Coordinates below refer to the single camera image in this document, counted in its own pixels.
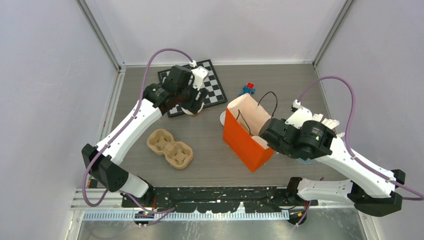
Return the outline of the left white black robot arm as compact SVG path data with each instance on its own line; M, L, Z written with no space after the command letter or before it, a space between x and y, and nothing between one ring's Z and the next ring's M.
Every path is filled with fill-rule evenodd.
M81 153L88 174L110 192L124 192L132 195L141 207L153 202L149 184L135 176L120 164L139 137L176 105L187 114L199 113L208 95L203 87L209 71L199 66L189 69L174 65L162 83L152 83L143 91L130 113L103 140L92 146L86 144Z

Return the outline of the white plastic cup lid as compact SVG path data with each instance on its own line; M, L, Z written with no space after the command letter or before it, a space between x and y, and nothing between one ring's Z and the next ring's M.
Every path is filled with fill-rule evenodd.
M225 125L225 119L226 119L226 111L223 111L219 116L219 121L222 126Z

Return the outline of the orange paper bag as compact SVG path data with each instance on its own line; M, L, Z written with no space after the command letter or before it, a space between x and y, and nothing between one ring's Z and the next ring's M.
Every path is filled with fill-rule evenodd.
M243 94L226 107L223 140L253 173L274 155L275 151L262 148L252 136L272 116L250 95Z

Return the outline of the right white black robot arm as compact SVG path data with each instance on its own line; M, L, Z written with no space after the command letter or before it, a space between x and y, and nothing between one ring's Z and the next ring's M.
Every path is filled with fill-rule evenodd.
M270 118L259 131L267 145L291 159L315 160L343 174L338 181L310 180L291 177L285 198L291 205L302 201L326 200L352 204L358 211L384 217L402 209L403 198L390 181L403 184L406 174L373 166L366 169L352 157L336 133L315 120L305 121L300 128L284 119Z

